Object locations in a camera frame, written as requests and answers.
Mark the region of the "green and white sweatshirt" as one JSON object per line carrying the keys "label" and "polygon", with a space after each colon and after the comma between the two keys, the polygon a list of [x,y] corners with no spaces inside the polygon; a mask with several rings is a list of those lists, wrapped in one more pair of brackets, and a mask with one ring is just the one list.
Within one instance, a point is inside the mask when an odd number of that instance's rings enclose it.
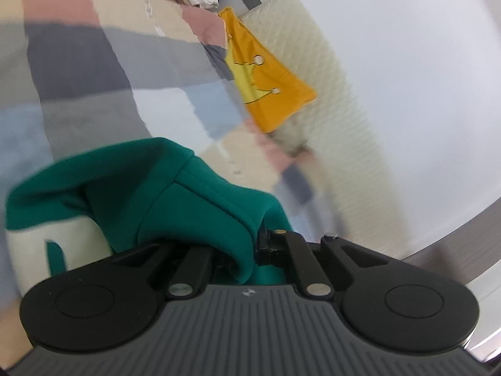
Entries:
{"label": "green and white sweatshirt", "polygon": [[21,293],[153,240],[223,252],[233,284],[283,284],[281,269],[256,263],[261,227],[290,228],[273,195],[228,182],[165,138],[62,159],[20,183],[6,202],[8,252]]}

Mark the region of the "patchwork checked duvet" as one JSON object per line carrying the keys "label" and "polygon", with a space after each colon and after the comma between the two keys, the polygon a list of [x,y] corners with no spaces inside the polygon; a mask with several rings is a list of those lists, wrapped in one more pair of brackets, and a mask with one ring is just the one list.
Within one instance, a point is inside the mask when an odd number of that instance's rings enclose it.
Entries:
{"label": "patchwork checked duvet", "polygon": [[62,159],[165,138],[220,177],[273,195],[290,227],[329,225],[320,179],[253,121],[226,63],[223,20],[168,0],[1,0],[1,364],[31,348],[19,321],[6,202]]}

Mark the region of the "yellow crown cushion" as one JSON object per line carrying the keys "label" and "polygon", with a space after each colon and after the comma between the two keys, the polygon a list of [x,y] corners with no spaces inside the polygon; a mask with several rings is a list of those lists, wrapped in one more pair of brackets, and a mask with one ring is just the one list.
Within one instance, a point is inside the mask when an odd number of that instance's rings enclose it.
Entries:
{"label": "yellow crown cushion", "polygon": [[317,98],[317,92],[282,65],[231,8],[218,16],[228,41],[226,63],[246,109],[263,133],[277,130]]}

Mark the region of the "cream quilted headboard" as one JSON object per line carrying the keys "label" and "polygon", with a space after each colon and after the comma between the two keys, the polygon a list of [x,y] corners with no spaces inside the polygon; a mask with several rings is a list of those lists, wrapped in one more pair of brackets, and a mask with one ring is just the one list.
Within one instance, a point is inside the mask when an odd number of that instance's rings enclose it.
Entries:
{"label": "cream quilted headboard", "polygon": [[397,259],[408,256],[408,229],[380,144],[318,23],[301,0],[268,0],[240,19],[317,92],[271,138],[319,177],[332,231]]}

